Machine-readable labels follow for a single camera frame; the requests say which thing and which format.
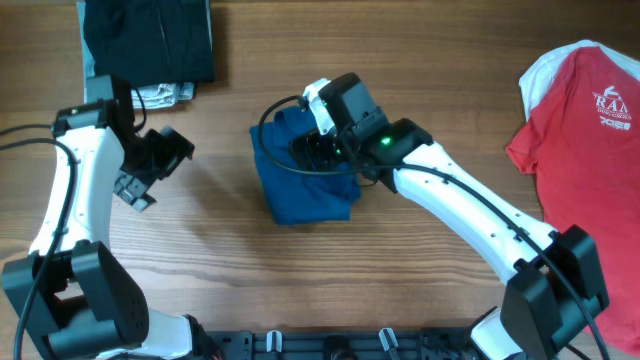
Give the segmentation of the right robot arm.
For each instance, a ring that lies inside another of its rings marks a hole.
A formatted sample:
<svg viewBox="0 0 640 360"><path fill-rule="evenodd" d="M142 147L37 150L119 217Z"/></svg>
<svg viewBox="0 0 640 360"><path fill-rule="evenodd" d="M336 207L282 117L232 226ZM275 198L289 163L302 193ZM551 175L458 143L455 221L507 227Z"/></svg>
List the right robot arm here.
<svg viewBox="0 0 640 360"><path fill-rule="evenodd" d="M469 332L485 359L550 359L609 304L593 238L533 218L476 180L422 127L388 119L353 73L319 79L297 97L314 127L291 156L306 174L353 171L420 205L470 245L505 287Z"/></svg>

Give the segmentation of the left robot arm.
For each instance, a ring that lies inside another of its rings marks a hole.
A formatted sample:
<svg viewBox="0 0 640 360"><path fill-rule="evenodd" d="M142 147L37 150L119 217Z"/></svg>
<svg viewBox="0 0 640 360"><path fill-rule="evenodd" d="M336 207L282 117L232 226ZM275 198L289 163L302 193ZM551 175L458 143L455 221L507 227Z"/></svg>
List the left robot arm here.
<svg viewBox="0 0 640 360"><path fill-rule="evenodd" d="M149 188L194 152L171 128L137 121L131 85L114 75L86 83L82 105L59 111L48 143L57 152L43 224L26 257L8 262L2 287L18 315L13 355L30 339L45 359L219 359L190 315L152 310L112 254L112 201L137 211Z"/></svg>

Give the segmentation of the blue t-shirt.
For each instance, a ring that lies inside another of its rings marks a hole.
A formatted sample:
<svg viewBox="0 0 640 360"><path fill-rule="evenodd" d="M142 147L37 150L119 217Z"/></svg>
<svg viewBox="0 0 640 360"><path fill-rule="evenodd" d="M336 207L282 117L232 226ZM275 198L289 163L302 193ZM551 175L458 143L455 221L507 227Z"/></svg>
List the blue t-shirt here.
<svg viewBox="0 0 640 360"><path fill-rule="evenodd" d="M357 178L351 176L304 176L286 171L267 156L294 167L289 142L315 128L312 115L297 107L279 110L263 126L250 129L256 170L274 222L295 226L325 221L348 221L352 205L360 200Z"/></svg>

